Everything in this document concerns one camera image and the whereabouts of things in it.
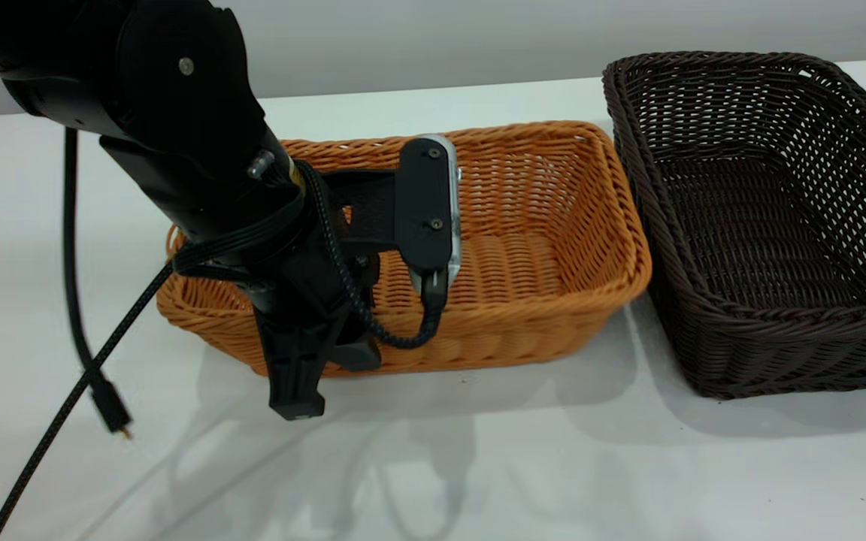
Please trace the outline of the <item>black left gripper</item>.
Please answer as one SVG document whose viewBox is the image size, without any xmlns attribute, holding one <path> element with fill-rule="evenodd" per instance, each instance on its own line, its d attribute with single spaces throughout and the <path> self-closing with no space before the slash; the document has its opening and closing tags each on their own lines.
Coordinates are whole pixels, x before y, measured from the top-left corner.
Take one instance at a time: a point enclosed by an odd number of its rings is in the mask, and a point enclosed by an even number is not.
<svg viewBox="0 0 866 541">
<path fill-rule="evenodd" d="M 381 365 L 370 314 L 379 274 L 375 249 L 347 251 L 345 194 L 320 175 L 270 216 L 180 249 L 183 277 L 237 285 L 250 299 L 269 379 L 268 407 L 286 421 L 320 417 L 326 361 L 347 372 Z"/>
</svg>

